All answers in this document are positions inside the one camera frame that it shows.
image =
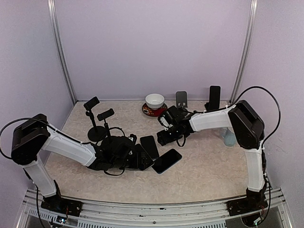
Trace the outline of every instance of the phone stand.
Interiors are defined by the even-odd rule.
[[[176,97],[176,107],[178,107],[178,108],[187,108],[188,107],[186,91],[176,92],[175,97]]]
[[[92,108],[99,104],[99,100],[97,97],[93,97],[91,100],[84,104],[86,109],[86,116],[90,117],[92,121],[93,127],[88,131],[87,137],[90,141],[98,142],[103,140],[106,137],[106,130],[103,126],[97,126],[94,118],[94,114],[92,112]]]

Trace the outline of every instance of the black cable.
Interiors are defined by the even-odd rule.
[[[265,215],[265,217],[261,220],[261,222],[260,223],[258,223],[258,226],[259,225],[261,225],[265,220],[266,220],[266,218],[267,218],[267,216],[268,216],[268,213],[269,213],[269,211],[270,211],[270,204],[271,204],[271,184],[270,184],[270,182],[268,181],[268,180],[266,180],[266,182],[268,183],[268,187],[269,187],[269,204],[268,204],[268,210],[267,210],[267,213],[266,213],[266,215]]]
[[[120,174],[111,174],[111,173],[108,173],[108,172],[105,171],[105,170],[104,170],[104,173],[105,173],[106,175],[109,175],[109,176],[115,176],[115,177],[117,177],[117,176],[120,176],[120,175],[122,175],[122,174],[124,173],[124,169],[123,169],[123,171],[122,171]]]
[[[275,98],[275,96],[269,91],[269,90],[267,90],[267,89],[265,89],[265,88],[263,88],[263,87],[261,87],[261,86],[257,86],[257,85],[255,85],[255,86],[251,86],[251,87],[249,87],[249,88],[247,88],[247,89],[245,89],[238,97],[237,97],[237,99],[231,104],[231,105],[229,105],[228,106],[228,108],[230,108],[230,107],[232,107],[233,105],[235,105],[237,102],[238,102],[238,100],[241,98],[241,96],[244,94],[244,93],[246,93],[248,90],[251,90],[251,89],[261,89],[261,90],[264,90],[265,92],[267,92],[272,98],[273,98],[273,100],[275,101],[275,104],[276,104],[276,106],[277,106],[277,108],[278,108],[278,112],[279,112],[279,118],[278,118],[278,122],[277,122],[277,124],[276,124],[276,127],[275,127],[275,129],[264,139],[264,141],[263,141],[263,143],[262,143],[262,145],[261,145],[261,147],[263,148],[263,146],[264,146],[264,143],[277,131],[277,129],[279,128],[279,125],[280,125],[280,123],[281,123],[281,108],[280,108],[280,105],[279,105],[279,103],[278,103],[278,101],[277,101],[277,99]],[[205,112],[198,112],[198,111],[193,111],[194,113],[211,113],[211,112],[216,112],[216,111],[220,111],[220,110],[224,110],[224,109],[226,109],[226,108],[220,108],[220,109],[217,109],[217,110],[212,110],[212,111],[205,111]]]
[[[125,136],[125,133],[122,130],[122,128],[120,128],[120,127],[111,127],[111,128],[109,128],[109,130],[112,130],[112,129],[118,129],[118,130],[120,130],[123,133],[123,135]]]
[[[178,145],[179,147],[183,147],[183,146],[185,145],[185,143],[186,143],[186,137],[184,136],[184,141],[183,141],[182,145],[180,145],[178,139],[176,140],[176,143],[177,143],[177,145]]]
[[[194,112],[190,112],[190,111],[185,110],[185,109],[182,109],[181,111],[182,111],[182,112],[185,112],[185,113],[189,113],[189,114],[194,114]]]
[[[276,100],[275,96],[273,96],[273,94],[272,94],[271,92],[269,92],[267,89],[265,89],[265,88],[263,88],[263,87],[261,87],[261,86],[257,86],[257,85],[245,89],[245,90],[237,97],[237,99],[235,100],[235,102],[233,102],[233,104],[231,104],[229,107],[235,105],[235,104],[238,102],[238,100],[241,98],[241,96],[242,96],[245,92],[247,92],[248,90],[250,90],[250,89],[262,89],[262,90],[264,90],[265,92],[267,92],[267,93],[273,98],[273,100],[275,101],[275,104],[276,104],[276,106],[277,106],[277,108],[278,108],[278,111],[279,111],[279,118],[278,118],[276,127],[275,127],[275,129],[274,129],[274,130],[273,130],[273,131],[264,139],[264,141],[263,141],[263,143],[262,143],[262,146],[261,146],[261,147],[263,148],[264,143],[267,141],[267,139],[269,139],[269,137],[272,136],[272,135],[277,131],[277,129],[279,128],[279,125],[280,125],[280,123],[281,123],[281,108],[280,108],[280,105],[279,105],[278,101]]]
[[[40,217],[39,205],[38,205],[38,192],[39,192],[39,189],[38,189],[37,186],[36,186],[36,189],[37,189],[37,193],[36,193],[36,206],[37,206],[38,218],[39,218],[39,221],[40,221],[42,227],[43,227],[43,228],[46,228],[46,227],[43,225],[43,222],[42,222],[41,217]]]
[[[53,131],[55,131],[55,132],[57,132],[57,133],[63,135],[64,137],[66,137],[66,138],[68,138],[68,139],[70,139],[70,140],[72,140],[72,141],[74,141],[74,142],[77,142],[77,143],[80,143],[80,144],[90,144],[90,143],[91,143],[91,142],[87,142],[87,143],[86,143],[86,142],[78,141],[78,140],[76,140],[76,139],[74,139],[74,138],[72,138],[72,137],[70,137],[70,136],[64,134],[63,132],[58,131],[56,128],[52,127],[52,126],[49,125],[47,122],[44,122],[44,121],[42,121],[42,120],[38,120],[38,119],[35,119],[35,118],[29,118],[29,117],[25,117],[25,118],[20,118],[20,119],[17,119],[17,120],[13,120],[13,121],[9,122],[8,124],[6,124],[6,125],[1,129],[1,131],[0,131],[0,138],[1,138],[1,135],[2,135],[3,131],[4,131],[8,126],[10,126],[10,125],[12,125],[12,124],[14,124],[14,123],[16,123],[16,122],[25,121],[25,120],[33,120],[33,121],[37,121],[37,122],[40,122],[40,123],[42,123],[42,124],[45,124],[46,126],[48,126],[48,127],[49,127],[50,129],[52,129]],[[12,159],[11,157],[9,157],[9,156],[7,156],[7,155],[5,155],[5,154],[3,153],[1,147],[0,147],[0,153],[2,154],[3,157],[5,157],[5,158],[7,158],[7,159],[10,159],[10,160]]]

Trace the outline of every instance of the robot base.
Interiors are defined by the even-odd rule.
[[[252,211],[267,208],[268,203],[265,197],[266,183],[260,192],[246,190],[246,198],[230,200],[227,202],[227,207],[230,216],[249,213]]]
[[[61,213],[64,215],[79,217],[82,208],[82,202],[77,200],[62,198],[59,187],[56,181],[54,182],[57,189],[56,195],[43,198],[43,201],[41,203],[41,208],[54,211],[57,213]]]
[[[236,200],[231,200],[231,201],[227,202],[227,207],[228,207],[230,216],[241,215],[241,214],[246,214],[246,213],[249,213],[252,211],[261,210],[262,206],[264,208],[268,207],[268,203],[266,200],[261,202],[259,205],[257,205],[256,207],[253,207],[253,208],[249,206],[247,198],[236,199]]]

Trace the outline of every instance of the white bowl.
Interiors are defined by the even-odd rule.
[[[165,98],[160,94],[149,94],[146,96],[146,104],[151,109],[159,109],[162,107]]]

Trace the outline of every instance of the speckled surface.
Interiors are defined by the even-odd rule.
[[[78,102],[68,118],[63,132],[82,141],[88,141],[92,127]],[[170,107],[174,101],[166,101]],[[189,101],[189,110],[204,110],[203,101]],[[163,130],[157,118],[141,111],[143,101],[108,101],[93,108],[95,115],[113,108],[115,115],[108,118],[110,127],[123,128],[126,135],[153,135]],[[112,130],[120,135],[119,130]],[[81,164],[52,153],[46,168],[59,184],[61,193],[70,197],[124,203],[182,203],[222,199],[245,194],[247,166],[244,152],[236,145],[226,147],[219,129],[194,133],[180,148],[176,143],[161,147],[160,155],[176,149],[182,159],[159,175],[152,168],[146,171],[128,171],[119,177],[107,176],[103,171],[90,170]]]

